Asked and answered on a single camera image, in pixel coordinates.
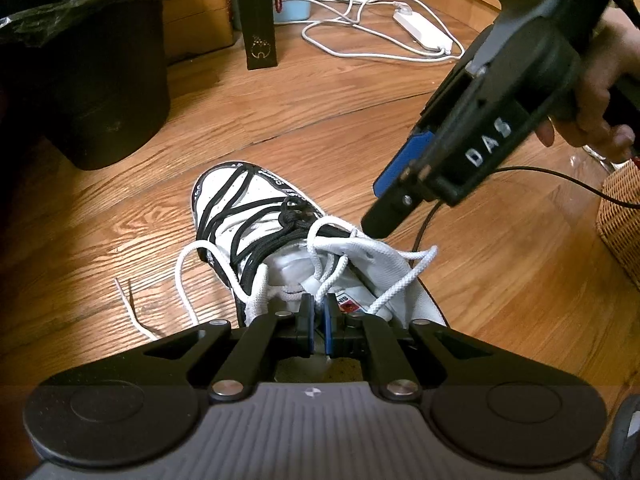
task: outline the human hand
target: human hand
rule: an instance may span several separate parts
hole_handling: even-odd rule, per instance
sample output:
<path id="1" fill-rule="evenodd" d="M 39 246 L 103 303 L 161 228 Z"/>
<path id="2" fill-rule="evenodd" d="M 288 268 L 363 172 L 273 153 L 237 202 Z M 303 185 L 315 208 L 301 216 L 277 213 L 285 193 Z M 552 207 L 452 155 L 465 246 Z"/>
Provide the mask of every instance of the human hand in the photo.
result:
<path id="1" fill-rule="evenodd" d="M 620 76 L 640 79 L 640 30 L 621 9 L 614 8 L 604 12 L 601 26 L 583 57 L 583 72 L 575 87 L 575 121 L 547 119 L 535 132 L 542 144 L 551 146 L 555 126 L 570 145 L 588 144 L 611 162 L 624 162 L 631 158 L 635 134 L 626 124 L 607 124 L 602 116 L 609 105 L 609 89 Z"/>

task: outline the gray plastic base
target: gray plastic base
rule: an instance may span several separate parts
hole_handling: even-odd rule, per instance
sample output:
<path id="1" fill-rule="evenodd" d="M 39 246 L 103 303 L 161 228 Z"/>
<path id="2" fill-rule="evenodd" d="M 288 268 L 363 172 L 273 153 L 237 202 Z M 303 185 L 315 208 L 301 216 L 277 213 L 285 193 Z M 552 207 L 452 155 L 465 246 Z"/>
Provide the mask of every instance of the gray plastic base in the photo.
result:
<path id="1" fill-rule="evenodd" d="M 30 480 L 590 480 L 581 463 L 536 474 L 489 469 L 444 446 L 420 412 L 385 402 L 367 383 L 260 384 L 217 404 L 178 449 L 136 468 L 65 469 Z"/>

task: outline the power strip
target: power strip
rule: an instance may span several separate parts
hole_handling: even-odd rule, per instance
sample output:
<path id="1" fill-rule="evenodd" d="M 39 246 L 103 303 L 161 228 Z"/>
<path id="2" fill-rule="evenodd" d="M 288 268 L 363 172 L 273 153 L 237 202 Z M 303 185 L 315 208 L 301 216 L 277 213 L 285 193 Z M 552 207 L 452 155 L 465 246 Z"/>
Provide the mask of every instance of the power strip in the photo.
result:
<path id="1" fill-rule="evenodd" d="M 451 54 L 453 40 L 419 12 L 413 12 L 411 7 L 402 6 L 397 9 L 394 20 L 426 50 L 442 52 L 447 56 Z"/>

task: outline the blue gripper pad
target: blue gripper pad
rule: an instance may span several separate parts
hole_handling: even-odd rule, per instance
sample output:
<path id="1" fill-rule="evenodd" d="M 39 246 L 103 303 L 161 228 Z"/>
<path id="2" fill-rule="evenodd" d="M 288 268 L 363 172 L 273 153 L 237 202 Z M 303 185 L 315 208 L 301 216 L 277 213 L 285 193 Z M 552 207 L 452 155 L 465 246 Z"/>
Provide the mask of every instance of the blue gripper pad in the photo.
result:
<path id="1" fill-rule="evenodd" d="M 404 143 L 404 146 L 400 148 L 400 151 L 396 153 L 396 156 L 391 159 L 391 162 L 386 165 L 386 168 L 373 183 L 374 195 L 380 198 L 389 186 L 393 184 L 394 180 L 398 178 L 409 162 L 414 160 L 414 158 L 418 158 L 422 150 L 424 150 L 432 140 L 433 133 L 429 130 L 411 134 Z"/>

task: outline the trash can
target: trash can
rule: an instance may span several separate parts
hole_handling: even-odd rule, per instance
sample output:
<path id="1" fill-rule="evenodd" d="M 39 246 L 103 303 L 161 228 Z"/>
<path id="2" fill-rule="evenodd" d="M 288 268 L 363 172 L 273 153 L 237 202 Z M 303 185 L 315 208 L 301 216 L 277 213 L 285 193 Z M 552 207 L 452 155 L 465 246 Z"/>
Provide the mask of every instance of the trash can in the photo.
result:
<path id="1" fill-rule="evenodd" d="M 161 0 L 1 0 L 0 82 L 78 168 L 122 160 L 169 111 Z"/>

